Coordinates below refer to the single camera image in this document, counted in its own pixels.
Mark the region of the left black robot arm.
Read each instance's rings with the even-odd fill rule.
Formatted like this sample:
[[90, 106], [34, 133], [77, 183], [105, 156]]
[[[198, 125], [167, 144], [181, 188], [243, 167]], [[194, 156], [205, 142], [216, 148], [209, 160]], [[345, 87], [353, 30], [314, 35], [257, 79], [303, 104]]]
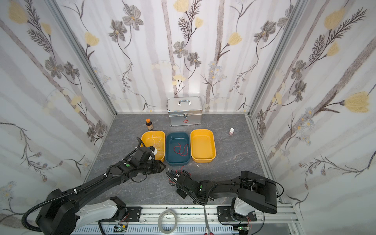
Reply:
[[155, 148], [147, 147], [140, 138], [137, 141], [138, 146], [133, 151], [97, 178], [64, 192], [60, 189], [52, 191], [44, 202], [23, 214], [22, 225], [45, 235], [69, 235], [83, 219], [79, 211], [96, 197], [138, 174], [163, 172], [166, 166], [155, 158]]

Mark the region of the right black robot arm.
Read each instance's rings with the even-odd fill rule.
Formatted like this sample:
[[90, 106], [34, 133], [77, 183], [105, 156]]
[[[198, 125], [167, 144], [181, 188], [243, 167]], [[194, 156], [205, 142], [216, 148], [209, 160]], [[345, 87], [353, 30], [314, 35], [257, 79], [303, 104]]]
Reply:
[[210, 200], [231, 198], [227, 212], [218, 210], [219, 221], [256, 221], [253, 212], [276, 214], [277, 182], [258, 174], [242, 171], [241, 175], [226, 181], [195, 181], [184, 170], [171, 170], [166, 173], [169, 183], [177, 188], [176, 192], [182, 197], [189, 196], [193, 203], [205, 206]]

